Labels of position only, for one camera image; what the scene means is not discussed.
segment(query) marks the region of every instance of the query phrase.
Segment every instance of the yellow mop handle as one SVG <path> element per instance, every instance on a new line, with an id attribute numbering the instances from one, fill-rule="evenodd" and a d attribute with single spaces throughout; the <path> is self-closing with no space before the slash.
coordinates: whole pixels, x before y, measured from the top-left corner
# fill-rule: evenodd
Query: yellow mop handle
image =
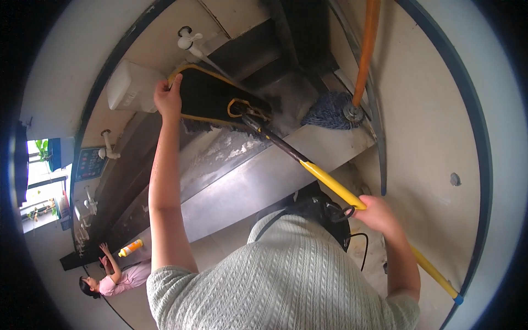
<path id="1" fill-rule="evenodd" d="M 339 195 L 348 204 L 352 205 L 358 210 L 366 210 L 366 205 L 347 188 L 345 188 L 336 179 L 331 177 L 328 173 L 322 170 L 319 166 L 312 162 L 299 161 L 301 165 L 307 169 L 314 177 L 318 178 L 323 184 L 330 188 L 333 192 Z M 444 276 L 427 260 L 415 247 L 411 245 L 412 253 L 416 258 L 416 262 L 429 274 L 444 290 L 453 298 L 457 305 L 464 302 L 462 296 L 453 288 L 453 286 L 446 280 Z"/>
<path id="2" fill-rule="evenodd" d="M 349 205 L 352 205 L 355 209 L 366 210 L 366 205 L 341 183 L 337 182 L 336 179 L 331 177 L 328 173 L 322 170 L 319 166 L 312 162 L 300 161 L 301 165 L 312 173 L 314 177 L 318 178 L 325 186 L 332 189 L 332 191 L 338 194 L 342 199 L 345 200 Z"/>
<path id="3" fill-rule="evenodd" d="M 420 253 L 420 251 L 412 245 L 411 250 L 420 267 L 423 268 L 442 288 L 444 288 L 457 305 L 461 305 L 464 302 L 464 298 L 458 293 L 458 291 L 453 288 L 446 278 L 440 274 L 440 272 Z"/>

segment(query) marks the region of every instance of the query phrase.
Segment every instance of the orange bottle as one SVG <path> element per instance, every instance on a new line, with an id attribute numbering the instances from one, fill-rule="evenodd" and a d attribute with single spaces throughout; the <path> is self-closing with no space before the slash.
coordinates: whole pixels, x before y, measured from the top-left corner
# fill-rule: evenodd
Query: orange bottle
<path id="1" fill-rule="evenodd" d="M 130 243 L 129 245 L 125 246 L 124 248 L 122 248 L 121 251 L 117 255 L 120 256 L 120 257 L 126 257 L 129 254 L 131 254 L 132 252 L 134 252 L 137 249 L 139 249 L 140 247 L 142 247 L 142 246 L 143 246 L 143 241 L 141 241 L 141 239 L 140 240 L 136 240 L 136 241 Z"/>

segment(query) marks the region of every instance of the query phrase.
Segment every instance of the pink shirt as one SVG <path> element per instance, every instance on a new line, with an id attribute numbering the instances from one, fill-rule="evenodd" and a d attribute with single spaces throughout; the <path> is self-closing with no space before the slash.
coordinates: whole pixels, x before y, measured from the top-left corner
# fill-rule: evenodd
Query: pink shirt
<path id="1" fill-rule="evenodd" d="M 103 296 L 115 296 L 125 291 L 137 288 L 147 281 L 150 275 L 150 260 L 143 261 L 138 265 L 128 268 L 121 274 L 121 279 L 118 284 L 106 275 L 104 279 L 99 281 L 99 293 Z"/>

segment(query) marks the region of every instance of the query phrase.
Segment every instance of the cable knit pattern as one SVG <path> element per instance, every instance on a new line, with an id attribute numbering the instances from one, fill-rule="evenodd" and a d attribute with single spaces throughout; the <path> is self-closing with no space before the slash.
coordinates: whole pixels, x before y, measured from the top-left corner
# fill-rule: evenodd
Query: cable knit pattern
<path id="1" fill-rule="evenodd" d="M 277 212 L 261 219 L 248 244 L 194 274 L 161 267 L 147 281 L 164 329 L 414 329 L 418 304 L 382 298 L 337 241 L 316 223 Z"/>

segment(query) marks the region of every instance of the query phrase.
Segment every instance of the woman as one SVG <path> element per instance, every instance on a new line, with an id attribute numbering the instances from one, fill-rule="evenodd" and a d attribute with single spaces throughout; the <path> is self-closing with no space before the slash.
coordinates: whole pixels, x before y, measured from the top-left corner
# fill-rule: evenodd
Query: woman
<path id="1" fill-rule="evenodd" d="M 162 81 L 154 94 L 162 127 L 148 190 L 147 295 L 158 328 L 414 329 L 420 313 L 418 266 L 403 228 L 377 197 L 360 196 L 367 209 L 353 215 L 385 237 L 387 298 L 346 254 L 348 222 L 334 226 L 327 213 L 336 207 L 311 187 L 295 203 L 288 198 L 272 213 L 261 213 L 247 245 L 198 272 L 180 202 L 181 82 L 179 74 L 169 90 Z"/>
<path id="2" fill-rule="evenodd" d="M 94 299 L 103 296 L 114 296 L 125 291 L 134 289 L 147 281 L 150 275 L 150 260 L 142 261 L 130 268 L 121 271 L 115 259 L 108 250 L 108 245 L 103 243 L 99 248 L 105 253 L 103 258 L 99 258 L 105 267 L 106 276 L 97 281 L 91 277 L 80 277 L 79 286 L 85 295 Z"/>

